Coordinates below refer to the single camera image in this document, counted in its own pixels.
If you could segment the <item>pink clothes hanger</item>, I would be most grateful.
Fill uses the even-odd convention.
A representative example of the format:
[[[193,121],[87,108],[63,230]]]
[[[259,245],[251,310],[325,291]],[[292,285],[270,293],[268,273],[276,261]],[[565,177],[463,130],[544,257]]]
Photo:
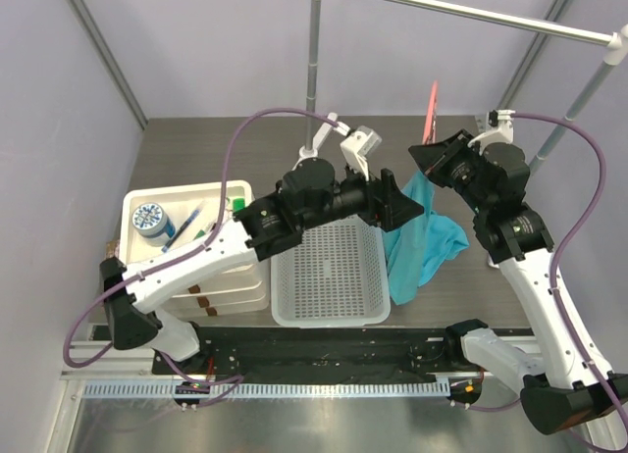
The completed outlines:
[[[439,84],[435,80],[431,87],[429,103],[426,112],[426,119],[424,123],[424,131],[422,137],[423,145],[429,145],[436,141],[438,89]]]

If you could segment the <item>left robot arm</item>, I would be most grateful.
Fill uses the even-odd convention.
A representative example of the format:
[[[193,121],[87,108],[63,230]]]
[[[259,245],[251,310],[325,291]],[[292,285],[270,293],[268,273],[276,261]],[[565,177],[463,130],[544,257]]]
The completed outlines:
[[[216,274],[265,261],[301,244],[309,229],[358,216],[390,231],[423,215],[404,195],[393,173],[347,171],[338,181],[334,167],[307,159],[286,173],[273,193],[257,198],[228,220],[219,219],[205,237],[135,264],[111,257],[101,262],[104,310],[117,350],[146,346],[167,355],[190,374],[201,372],[209,350],[194,324],[163,310],[188,287]]]

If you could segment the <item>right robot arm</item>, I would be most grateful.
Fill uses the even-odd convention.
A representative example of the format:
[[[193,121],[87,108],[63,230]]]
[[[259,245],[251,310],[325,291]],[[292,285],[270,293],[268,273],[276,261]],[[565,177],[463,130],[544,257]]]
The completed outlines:
[[[516,394],[543,434],[603,418],[627,401],[627,376],[597,349],[552,263],[557,255],[541,216],[524,201],[530,169],[512,143],[484,143],[466,130],[409,153],[433,184],[457,192],[474,213],[477,240],[514,290],[536,337],[536,361],[486,324],[448,327],[443,355],[454,369],[476,365]]]

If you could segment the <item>blue t shirt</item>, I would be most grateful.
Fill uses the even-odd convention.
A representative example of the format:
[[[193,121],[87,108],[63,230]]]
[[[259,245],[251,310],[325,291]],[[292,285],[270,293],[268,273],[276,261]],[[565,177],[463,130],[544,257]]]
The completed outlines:
[[[402,192],[422,205],[424,214],[383,234],[389,293],[396,305],[411,302],[444,262],[469,247],[463,228],[433,209],[435,187],[422,173],[416,173]]]

